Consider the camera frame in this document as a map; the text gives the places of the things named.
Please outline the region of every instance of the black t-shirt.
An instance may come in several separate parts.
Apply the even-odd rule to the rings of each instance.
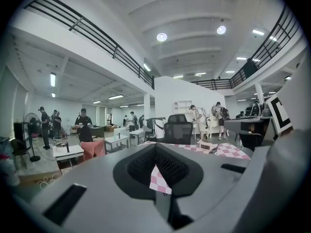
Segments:
[[[91,118],[88,116],[82,117],[78,116],[76,122],[74,124],[79,125],[80,123],[83,124],[83,128],[78,128],[77,133],[80,135],[80,140],[82,142],[92,142],[92,134],[90,128],[87,126],[88,123],[92,124]]]
[[[43,112],[42,116],[41,116],[41,121],[44,122],[45,120],[48,120],[48,114],[46,112]],[[48,129],[49,128],[49,122],[42,123],[42,128],[43,129]]]
[[[54,128],[61,129],[60,122],[56,122],[55,119],[57,119],[57,120],[62,120],[62,119],[59,116],[54,117]]]

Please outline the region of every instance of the round ceiling light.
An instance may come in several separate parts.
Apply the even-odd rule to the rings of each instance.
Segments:
[[[158,41],[166,41],[167,35],[165,33],[159,33],[156,38]]]
[[[217,28],[217,33],[218,33],[218,34],[224,34],[225,31],[226,31],[225,26],[219,26],[219,27]]]

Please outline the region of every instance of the white shirt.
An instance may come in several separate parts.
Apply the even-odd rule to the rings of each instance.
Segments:
[[[133,115],[130,115],[129,116],[129,122],[128,122],[128,126],[134,126],[134,116]]]
[[[200,114],[202,114],[202,116],[199,118],[199,122],[201,122],[201,123],[204,123],[205,124],[205,116],[204,116],[204,114],[203,114],[203,111],[202,111],[202,109],[201,108],[198,108],[198,107],[196,107],[196,110],[195,110],[195,116],[196,117],[199,117],[200,116]]]

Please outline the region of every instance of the pink chair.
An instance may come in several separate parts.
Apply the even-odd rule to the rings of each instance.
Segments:
[[[103,156],[105,155],[104,151],[104,139],[101,139],[96,142],[81,142],[81,147],[84,150],[83,161],[94,158],[94,156]]]

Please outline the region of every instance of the black office chair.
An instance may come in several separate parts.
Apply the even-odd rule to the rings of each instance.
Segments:
[[[190,145],[193,123],[165,123],[165,143]]]
[[[175,115],[170,115],[167,122],[168,123],[187,122],[187,119],[186,119],[185,114],[175,114]]]

